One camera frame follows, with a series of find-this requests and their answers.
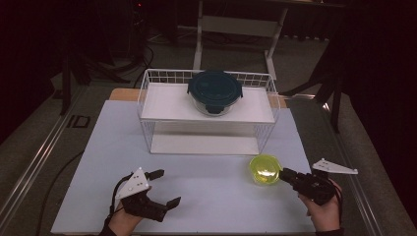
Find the stand leg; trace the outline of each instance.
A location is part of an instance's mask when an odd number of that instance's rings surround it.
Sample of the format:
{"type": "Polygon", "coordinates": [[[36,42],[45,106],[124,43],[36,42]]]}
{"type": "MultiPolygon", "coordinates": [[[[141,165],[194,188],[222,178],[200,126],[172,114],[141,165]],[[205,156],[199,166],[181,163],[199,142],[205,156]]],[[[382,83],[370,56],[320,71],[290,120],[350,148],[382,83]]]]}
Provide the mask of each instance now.
{"type": "Polygon", "coordinates": [[[194,65],[193,70],[200,70],[202,65],[202,53],[203,53],[203,45],[202,45],[202,34],[203,34],[203,1],[199,3],[199,18],[197,21],[197,46],[196,46],[196,54],[194,55],[194,65]]]}
{"type": "Polygon", "coordinates": [[[276,48],[276,44],[278,43],[279,36],[281,34],[281,30],[284,25],[284,20],[285,20],[287,12],[288,12],[288,8],[282,9],[282,12],[279,17],[279,22],[276,25],[276,30],[272,37],[272,44],[270,46],[270,49],[265,51],[265,60],[267,62],[268,73],[272,76],[274,80],[276,80],[276,73],[275,73],[275,68],[273,66],[273,62],[272,62],[272,55],[273,55],[273,51],[276,48]]]}

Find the hand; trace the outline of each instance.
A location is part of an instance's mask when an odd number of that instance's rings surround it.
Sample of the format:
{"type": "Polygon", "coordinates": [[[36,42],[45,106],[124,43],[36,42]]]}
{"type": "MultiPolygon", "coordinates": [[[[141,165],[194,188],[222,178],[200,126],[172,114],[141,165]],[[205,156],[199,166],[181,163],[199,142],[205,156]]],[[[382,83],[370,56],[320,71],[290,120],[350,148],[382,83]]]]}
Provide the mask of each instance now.
{"type": "MultiPolygon", "coordinates": [[[[330,181],[340,190],[341,193],[340,186],[338,186],[334,181],[330,181]]],[[[306,205],[308,210],[307,215],[311,216],[316,231],[323,232],[340,228],[339,202],[336,196],[333,196],[328,203],[322,206],[315,204],[312,200],[303,195],[299,194],[298,197],[304,205],[306,205]]]]}
{"type": "Polygon", "coordinates": [[[108,227],[117,235],[117,236],[130,236],[135,229],[136,225],[141,222],[143,219],[140,216],[134,216],[129,213],[126,213],[122,209],[122,202],[119,202],[115,213],[108,223],[108,227]]]}

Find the bowl lid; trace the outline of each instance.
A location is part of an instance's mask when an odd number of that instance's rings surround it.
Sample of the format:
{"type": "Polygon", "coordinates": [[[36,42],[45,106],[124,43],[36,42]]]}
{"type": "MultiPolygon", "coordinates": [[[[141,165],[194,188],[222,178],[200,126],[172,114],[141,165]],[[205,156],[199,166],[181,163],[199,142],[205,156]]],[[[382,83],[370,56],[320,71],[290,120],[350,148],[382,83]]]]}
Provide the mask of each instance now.
{"type": "Polygon", "coordinates": [[[188,92],[196,101],[208,106],[229,106],[242,94],[242,85],[231,75],[219,71],[204,71],[188,83],[188,92]]]}

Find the gray floor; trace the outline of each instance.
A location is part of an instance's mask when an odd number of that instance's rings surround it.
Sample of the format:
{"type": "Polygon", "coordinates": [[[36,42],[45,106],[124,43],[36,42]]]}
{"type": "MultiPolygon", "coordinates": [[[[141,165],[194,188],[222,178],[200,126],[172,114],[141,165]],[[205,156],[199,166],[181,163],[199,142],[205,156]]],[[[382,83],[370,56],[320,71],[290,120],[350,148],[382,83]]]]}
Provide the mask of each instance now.
{"type": "MultiPolygon", "coordinates": [[[[154,52],[154,59],[151,63],[154,68],[192,69],[195,52],[195,41],[192,32],[190,35],[180,38],[178,45],[174,46],[164,42],[163,38],[157,37],[149,43],[149,47],[154,52]]],[[[202,69],[265,73],[267,67],[262,50],[268,48],[268,44],[269,41],[266,39],[249,45],[227,46],[206,40],[202,69]]],[[[306,82],[326,46],[325,41],[307,40],[299,42],[296,39],[281,39],[273,56],[277,74],[277,89],[279,91],[293,89],[306,82]]],[[[127,72],[123,76],[123,78],[132,81],[130,84],[114,84],[96,76],[89,87],[79,88],[80,99],[76,102],[76,106],[70,111],[70,114],[90,116],[91,125],[86,129],[65,128],[62,130],[59,141],[54,147],[51,147],[50,154],[44,162],[43,171],[38,173],[37,178],[28,190],[27,196],[22,200],[20,207],[16,209],[4,235],[34,234],[42,201],[53,177],[66,161],[84,149],[102,103],[111,94],[111,91],[118,87],[131,87],[133,80],[136,79],[142,69],[131,73],[127,72]]],[[[60,87],[59,80],[60,75],[53,78],[58,88],[60,87]]],[[[314,94],[317,89],[318,87],[309,88],[305,93],[314,94]]],[[[44,148],[42,144],[47,140],[48,134],[54,130],[54,125],[68,124],[69,120],[60,117],[59,112],[59,100],[52,98],[46,100],[0,147],[1,205],[6,203],[15,184],[20,180],[30,161],[36,157],[36,153],[44,148]]],[[[379,221],[383,235],[417,235],[414,225],[393,190],[378,155],[351,107],[349,97],[346,95],[341,100],[339,129],[340,135],[338,137],[344,143],[344,151],[349,155],[352,166],[359,169],[358,179],[361,187],[366,193],[369,204],[375,210],[375,215],[368,216],[375,217],[379,221]]],[[[71,173],[77,168],[77,162],[71,163],[54,185],[42,219],[40,235],[50,235],[51,225],[65,196],[65,190],[71,181],[71,173]]],[[[344,224],[343,226],[347,229],[355,227],[354,220],[348,221],[348,223],[349,225],[344,224]]],[[[368,235],[366,232],[356,230],[348,230],[346,235],[354,234],[368,235]]]]}

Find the metal frame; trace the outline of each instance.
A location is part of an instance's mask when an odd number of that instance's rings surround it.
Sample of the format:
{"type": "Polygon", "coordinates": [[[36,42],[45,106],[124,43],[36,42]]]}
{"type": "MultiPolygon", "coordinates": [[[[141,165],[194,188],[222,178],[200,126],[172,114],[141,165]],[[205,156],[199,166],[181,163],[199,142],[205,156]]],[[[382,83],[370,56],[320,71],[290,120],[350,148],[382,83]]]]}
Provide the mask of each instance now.
{"type": "Polygon", "coordinates": [[[197,25],[197,46],[196,53],[194,56],[193,70],[200,70],[201,68],[203,56],[203,30],[263,36],[271,37],[272,39],[272,43],[269,50],[265,51],[265,60],[267,63],[268,73],[272,76],[274,80],[276,80],[276,73],[275,68],[273,66],[272,55],[278,43],[278,39],[281,34],[287,11],[288,8],[283,8],[281,10],[278,22],[205,16],[203,14],[203,1],[200,1],[199,18],[197,25]]]}

